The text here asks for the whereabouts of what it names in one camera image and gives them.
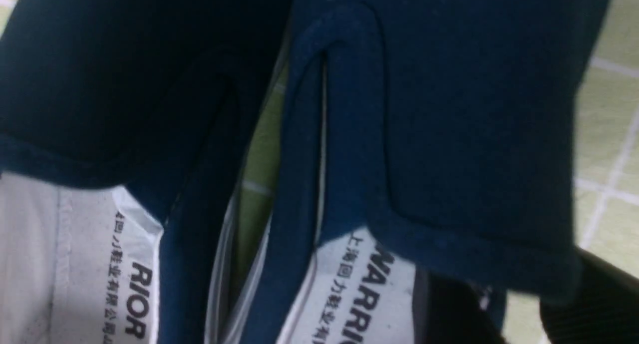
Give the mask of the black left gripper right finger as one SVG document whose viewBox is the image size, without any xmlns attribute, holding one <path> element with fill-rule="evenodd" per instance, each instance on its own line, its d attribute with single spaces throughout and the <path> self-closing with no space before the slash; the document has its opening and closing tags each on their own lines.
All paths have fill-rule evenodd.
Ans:
<svg viewBox="0 0 639 344">
<path fill-rule="evenodd" d="M 637 344 L 639 280 L 600 257 L 579 250 L 582 278 L 564 306 L 540 303 L 551 344 Z"/>
</svg>

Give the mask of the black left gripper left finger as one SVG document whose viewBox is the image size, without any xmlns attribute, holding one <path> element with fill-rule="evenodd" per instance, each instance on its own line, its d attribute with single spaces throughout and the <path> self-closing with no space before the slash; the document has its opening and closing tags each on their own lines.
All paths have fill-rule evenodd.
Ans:
<svg viewBox="0 0 639 344">
<path fill-rule="evenodd" d="M 414 343 L 504 344 L 470 285 L 423 270 L 412 294 Z"/>
</svg>

